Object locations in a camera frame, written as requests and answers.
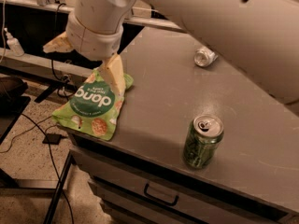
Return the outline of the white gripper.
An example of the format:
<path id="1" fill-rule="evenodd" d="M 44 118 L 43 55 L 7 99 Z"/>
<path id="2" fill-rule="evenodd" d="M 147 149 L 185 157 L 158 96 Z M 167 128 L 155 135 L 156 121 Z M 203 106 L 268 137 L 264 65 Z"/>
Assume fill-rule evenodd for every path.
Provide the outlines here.
<path id="1" fill-rule="evenodd" d="M 65 32 L 43 46 L 45 53 L 71 52 L 73 49 L 90 61 L 103 61 L 98 68 L 100 76 L 117 96 L 125 93 L 125 80 L 121 56 L 116 54 L 121 43 L 123 27 L 116 33 L 105 35 L 84 27 L 75 13 L 68 15 Z"/>

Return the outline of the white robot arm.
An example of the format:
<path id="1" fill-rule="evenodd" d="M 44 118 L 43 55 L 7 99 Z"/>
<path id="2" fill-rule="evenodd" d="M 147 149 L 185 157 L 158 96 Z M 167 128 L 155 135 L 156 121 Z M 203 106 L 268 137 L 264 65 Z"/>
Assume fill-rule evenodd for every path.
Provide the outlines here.
<path id="1" fill-rule="evenodd" d="M 299 0 L 141 0 L 241 69 L 299 113 Z M 113 56 L 135 0 L 76 0 L 64 33 L 45 52 L 76 50 L 91 61 Z"/>

